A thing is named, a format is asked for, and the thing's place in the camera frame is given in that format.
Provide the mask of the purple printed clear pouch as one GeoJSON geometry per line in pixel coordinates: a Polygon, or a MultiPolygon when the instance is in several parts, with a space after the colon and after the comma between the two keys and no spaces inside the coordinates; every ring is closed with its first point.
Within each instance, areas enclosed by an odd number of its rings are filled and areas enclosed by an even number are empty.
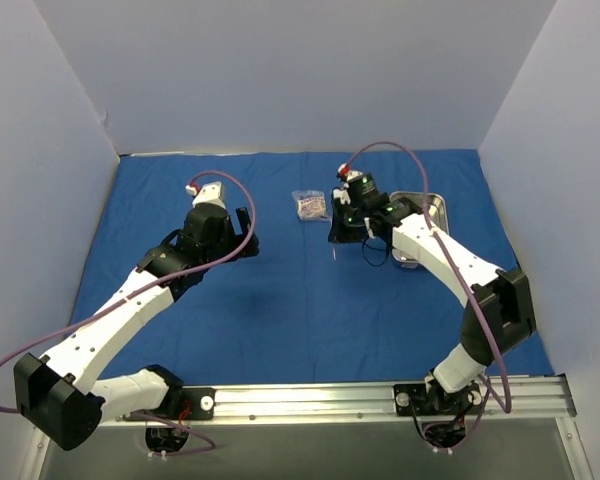
{"type": "Polygon", "coordinates": [[[326,197],[322,191],[296,190],[292,192],[296,214],[302,221],[328,221],[330,219],[326,197]]]}

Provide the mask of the stainless steel instrument tray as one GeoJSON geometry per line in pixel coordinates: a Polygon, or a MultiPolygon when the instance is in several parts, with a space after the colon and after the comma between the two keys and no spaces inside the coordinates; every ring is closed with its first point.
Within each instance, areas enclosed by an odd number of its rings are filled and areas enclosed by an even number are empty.
{"type": "MultiPolygon", "coordinates": [[[[424,195],[422,192],[395,191],[389,196],[391,201],[411,200],[418,206],[422,205],[424,195]]],[[[445,233],[449,233],[449,222],[446,213],[446,203],[444,198],[437,193],[429,193],[427,196],[427,205],[429,207],[429,215],[433,223],[445,233]]],[[[414,269],[419,266],[417,260],[408,256],[400,250],[392,251],[394,263],[404,269],[414,269]]]]}

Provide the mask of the blue surgical cloth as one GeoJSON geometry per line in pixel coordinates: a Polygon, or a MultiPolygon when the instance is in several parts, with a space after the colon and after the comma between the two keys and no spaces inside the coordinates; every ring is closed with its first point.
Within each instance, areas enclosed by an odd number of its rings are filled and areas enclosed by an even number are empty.
{"type": "Polygon", "coordinates": [[[85,267],[73,318],[103,305],[146,252],[180,227],[190,181],[229,173],[226,202],[254,204],[260,252],[213,268],[109,363],[104,378],[158,364],[189,385],[418,380],[460,339],[464,309],[381,243],[338,245],[302,221],[292,192],[330,192],[348,152],[125,157],[85,267]]]}

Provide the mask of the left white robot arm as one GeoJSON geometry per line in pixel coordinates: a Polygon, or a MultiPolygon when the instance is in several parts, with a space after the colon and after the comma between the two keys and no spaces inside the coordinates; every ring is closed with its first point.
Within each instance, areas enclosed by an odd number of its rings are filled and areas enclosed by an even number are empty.
{"type": "Polygon", "coordinates": [[[184,225],[149,250],[94,321],[41,357],[24,354],[13,368],[19,413],[65,451],[80,446],[104,421],[135,412],[170,419],[183,409],[183,382],[150,365],[108,380],[100,375],[119,351],[160,312],[220,263],[259,252],[253,214],[229,215],[203,202],[184,225]]]}

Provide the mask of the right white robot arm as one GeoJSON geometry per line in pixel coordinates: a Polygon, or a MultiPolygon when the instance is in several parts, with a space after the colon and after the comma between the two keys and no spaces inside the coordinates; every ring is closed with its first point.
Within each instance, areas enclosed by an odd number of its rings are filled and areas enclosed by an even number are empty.
{"type": "Polygon", "coordinates": [[[428,204],[391,199],[371,174],[345,171],[331,193],[333,244],[384,242],[441,281],[465,308],[459,344],[432,372],[424,400],[435,412],[449,411],[460,391],[537,330],[529,280],[520,268],[509,271],[466,249],[437,227],[428,204]]]}

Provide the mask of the back aluminium frame rail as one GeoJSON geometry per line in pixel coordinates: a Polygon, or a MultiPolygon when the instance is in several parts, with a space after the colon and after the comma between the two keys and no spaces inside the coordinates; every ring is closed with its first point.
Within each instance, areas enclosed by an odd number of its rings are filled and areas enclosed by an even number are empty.
{"type": "Polygon", "coordinates": [[[152,157],[163,157],[163,156],[235,156],[235,155],[251,155],[260,153],[259,151],[197,151],[197,150],[171,150],[171,151],[156,151],[156,152],[135,152],[126,153],[121,155],[122,157],[130,158],[152,158],[152,157]]]}

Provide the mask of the aluminium frame rail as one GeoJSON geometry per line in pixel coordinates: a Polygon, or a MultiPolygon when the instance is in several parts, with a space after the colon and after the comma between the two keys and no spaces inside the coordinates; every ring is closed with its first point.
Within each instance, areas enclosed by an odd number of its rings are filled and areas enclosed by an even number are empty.
{"type": "Polygon", "coordinates": [[[152,157],[163,157],[163,156],[235,156],[235,155],[251,155],[260,153],[259,151],[197,151],[197,150],[171,150],[171,151],[156,151],[156,152],[135,152],[126,153],[121,155],[122,157],[130,158],[152,158],[152,157]]]}
{"type": "MultiPolygon", "coordinates": [[[[346,423],[356,420],[387,422],[398,418],[417,418],[424,424],[448,422],[455,417],[465,420],[477,416],[503,416],[493,392],[500,388],[498,379],[485,387],[476,383],[483,401],[476,413],[441,417],[422,417],[412,414],[396,415],[392,386],[396,382],[358,382],[332,384],[226,385],[216,390],[214,417],[211,420],[182,422],[216,425],[240,424],[254,421],[263,424],[346,423]]],[[[97,395],[104,399],[101,419],[104,422],[124,421],[132,411],[158,407],[166,394],[154,387],[137,387],[126,378],[99,381],[97,395]]]]}

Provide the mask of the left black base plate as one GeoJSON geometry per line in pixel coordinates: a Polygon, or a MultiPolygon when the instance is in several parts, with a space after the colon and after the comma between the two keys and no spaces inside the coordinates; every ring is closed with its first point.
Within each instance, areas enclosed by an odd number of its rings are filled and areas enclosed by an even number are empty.
{"type": "Polygon", "coordinates": [[[128,417],[151,415],[171,421],[204,421],[214,417],[216,390],[212,387],[171,388],[154,409],[132,411],[128,417]]]}

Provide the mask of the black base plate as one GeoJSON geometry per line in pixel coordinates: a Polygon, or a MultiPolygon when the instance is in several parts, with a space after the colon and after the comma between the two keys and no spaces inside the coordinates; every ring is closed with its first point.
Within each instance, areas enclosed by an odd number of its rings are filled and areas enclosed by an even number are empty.
{"type": "Polygon", "coordinates": [[[154,409],[132,411],[128,417],[151,415],[171,421],[204,421],[214,417],[216,390],[212,387],[171,388],[154,409]]]}
{"type": "Polygon", "coordinates": [[[476,383],[456,393],[446,393],[440,386],[425,382],[399,383],[392,386],[397,416],[457,416],[476,413],[483,395],[476,383]]]}

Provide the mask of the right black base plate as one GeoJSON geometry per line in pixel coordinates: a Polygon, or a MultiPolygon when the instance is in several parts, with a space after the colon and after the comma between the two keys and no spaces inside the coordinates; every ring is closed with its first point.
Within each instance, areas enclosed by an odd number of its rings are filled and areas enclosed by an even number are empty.
{"type": "Polygon", "coordinates": [[[397,416],[457,416],[476,413],[483,395],[476,383],[456,393],[446,393],[440,386],[425,382],[399,383],[392,386],[397,416]]]}

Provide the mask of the front aluminium frame rail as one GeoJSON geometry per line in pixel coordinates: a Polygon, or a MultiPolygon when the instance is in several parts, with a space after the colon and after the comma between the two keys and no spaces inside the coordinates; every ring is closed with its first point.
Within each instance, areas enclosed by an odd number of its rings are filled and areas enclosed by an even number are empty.
{"type": "MultiPolygon", "coordinates": [[[[503,416],[493,392],[500,388],[498,379],[485,387],[476,383],[483,401],[476,413],[441,417],[422,417],[412,414],[396,415],[392,386],[396,382],[358,382],[332,384],[226,385],[216,390],[214,417],[211,420],[182,422],[216,425],[240,424],[254,421],[263,424],[346,423],[356,420],[387,422],[398,418],[417,418],[424,424],[448,422],[455,417],[465,420],[477,416],[503,416]]],[[[97,395],[104,399],[101,419],[104,422],[124,421],[132,411],[158,407],[166,394],[154,387],[137,387],[126,378],[99,381],[97,395]]]]}

